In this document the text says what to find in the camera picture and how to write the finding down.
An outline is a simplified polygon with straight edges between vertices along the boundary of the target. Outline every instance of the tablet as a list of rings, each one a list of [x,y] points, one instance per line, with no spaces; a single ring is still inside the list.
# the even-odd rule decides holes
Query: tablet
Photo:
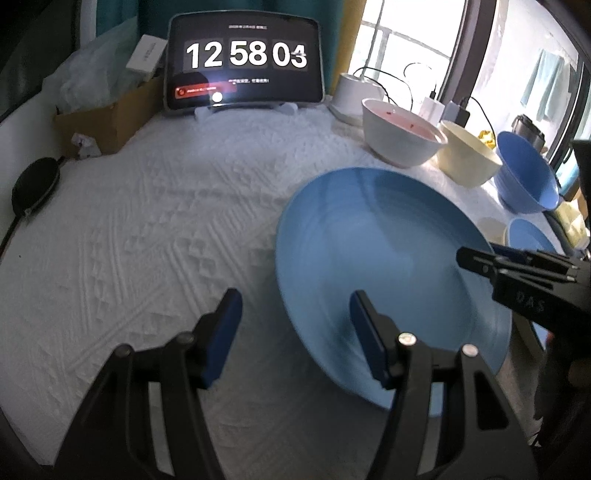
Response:
[[[168,29],[164,90],[169,111],[319,103],[324,83],[318,23],[258,11],[176,15]]]

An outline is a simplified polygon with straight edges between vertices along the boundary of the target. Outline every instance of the white textured bedspread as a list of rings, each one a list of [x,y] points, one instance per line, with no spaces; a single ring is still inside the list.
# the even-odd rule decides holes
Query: white textured bedspread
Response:
[[[200,393],[228,478],[364,478],[387,414],[311,360],[274,274],[277,221],[298,187],[335,168],[390,168],[362,137],[325,106],[294,116],[237,109],[201,124],[158,116],[120,153],[65,164],[0,266],[0,404],[35,457],[54,460],[117,344],[160,345],[236,287],[242,323],[221,379]],[[489,239],[513,217],[491,186],[466,190],[430,163],[405,174]],[[559,247],[542,215],[527,218]],[[526,429],[534,368],[514,342],[499,375]]]

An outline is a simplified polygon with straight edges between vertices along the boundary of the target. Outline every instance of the cream bowl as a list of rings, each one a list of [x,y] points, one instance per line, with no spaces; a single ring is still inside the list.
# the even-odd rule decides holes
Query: cream bowl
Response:
[[[437,153],[439,169],[457,184],[474,188],[490,180],[501,168],[499,155],[478,137],[453,122],[439,123],[447,145]]]

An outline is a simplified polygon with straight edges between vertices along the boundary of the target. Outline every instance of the blue plate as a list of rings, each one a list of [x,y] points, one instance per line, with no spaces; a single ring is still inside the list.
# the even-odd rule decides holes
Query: blue plate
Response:
[[[548,237],[533,223],[523,218],[515,218],[510,221],[505,232],[505,244],[508,247],[519,248],[521,250],[544,250],[557,253],[552,242],[548,240]],[[530,322],[530,325],[534,329],[540,346],[545,348],[548,330],[534,322]]]
[[[511,314],[489,281],[456,265],[467,246],[492,252],[478,228],[425,184],[374,168],[324,174],[291,199],[277,228],[277,281],[310,355],[342,388],[389,407],[393,393],[369,371],[349,318],[358,289],[402,330],[456,351],[477,345],[498,372]],[[442,389],[431,396],[440,412]]]

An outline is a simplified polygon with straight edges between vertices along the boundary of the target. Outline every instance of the pink liquid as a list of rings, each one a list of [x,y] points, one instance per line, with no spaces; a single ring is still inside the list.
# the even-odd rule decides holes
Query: pink liquid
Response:
[[[384,120],[387,120],[391,124],[400,128],[404,128],[406,131],[418,135],[419,137],[423,137],[426,140],[430,140],[432,142],[438,141],[437,137],[430,130],[422,125],[417,125],[417,123],[411,119],[404,118],[401,115],[396,115],[395,112],[378,111],[374,113],[382,117]]]

